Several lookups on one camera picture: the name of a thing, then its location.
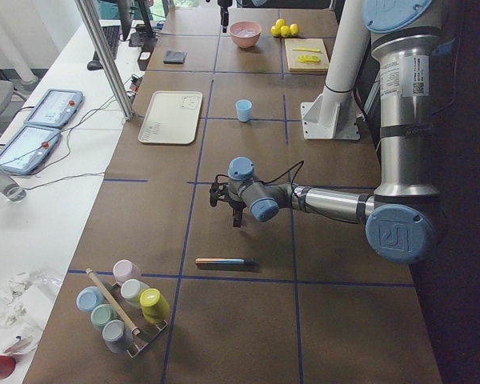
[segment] bowl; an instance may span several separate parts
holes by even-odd
[[[258,42],[262,26],[256,22],[236,22],[230,26],[233,42],[240,48],[249,48]]]

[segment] wooden stick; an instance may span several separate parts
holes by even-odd
[[[126,314],[123,308],[119,305],[119,303],[115,300],[114,296],[110,294],[107,288],[103,285],[101,279],[99,278],[98,274],[92,270],[91,268],[86,269],[87,276],[93,281],[97,288],[102,292],[103,296],[109,301],[115,311],[118,313],[119,317],[125,322],[126,326],[130,328],[132,333],[137,336],[141,333],[141,330],[132,322],[131,318]]]

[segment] brown table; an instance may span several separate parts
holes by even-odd
[[[367,132],[358,142],[303,139],[300,102],[320,94],[325,76],[287,73],[284,43],[270,36],[279,17],[323,38],[331,56],[338,25],[328,10],[232,9],[230,23],[262,24],[248,50],[220,34],[216,6],[169,15],[26,383],[441,381],[408,269],[377,256],[363,226],[284,210],[263,224],[246,213],[233,228],[229,206],[208,203],[214,176],[241,155],[265,180],[305,160],[303,185],[359,192],[380,182]],[[163,64],[167,49],[187,51],[185,64]],[[156,90],[203,93],[192,144],[137,140]],[[240,98],[254,104],[248,123],[235,118]],[[205,257],[258,265],[200,270],[194,260]],[[91,285],[85,268],[110,275],[121,258],[172,308],[168,329],[133,359],[109,352],[74,304]]]

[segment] white paper label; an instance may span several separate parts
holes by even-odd
[[[402,58],[402,96],[429,95],[429,57],[425,55]]]
[[[400,64],[397,61],[388,62],[381,67],[380,73],[381,99],[388,96],[399,96],[402,94],[400,85]]]

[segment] yellow lemon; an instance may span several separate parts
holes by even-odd
[[[288,26],[281,27],[281,37],[288,38],[290,36],[290,28]]]
[[[272,28],[270,28],[270,33],[275,38],[278,38],[279,36],[281,36],[281,28],[279,28],[277,26],[272,26]]]
[[[281,28],[282,26],[286,25],[286,21],[284,18],[278,18],[278,20],[275,22],[275,27],[276,28]]]
[[[290,26],[290,34],[292,36],[297,36],[298,32],[300,32],[300,29],[298,28],[298,24],[292,24]]]

